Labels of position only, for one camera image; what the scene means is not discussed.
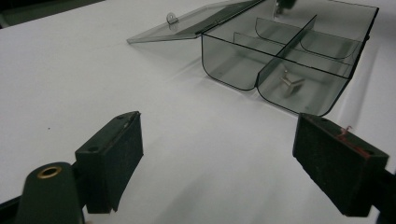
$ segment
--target open box lid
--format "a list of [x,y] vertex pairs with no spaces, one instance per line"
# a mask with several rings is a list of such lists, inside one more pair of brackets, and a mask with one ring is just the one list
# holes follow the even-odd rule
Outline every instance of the open box lid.
[[263,0],[233,0],[200,7],[179,18],[173,13],[167,22],[129,38],[129,44],[164,40],[194,39],[204,31],[222,24]]

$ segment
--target clear organizer box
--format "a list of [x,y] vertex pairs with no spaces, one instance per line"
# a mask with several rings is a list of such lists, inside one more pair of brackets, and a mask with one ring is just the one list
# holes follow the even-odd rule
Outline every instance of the clear organizer box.
[[352,79],[377,7],[328,0],[227,1],[129,38],[129,44],[202,38],[208,75],[270,103],[323,116]]

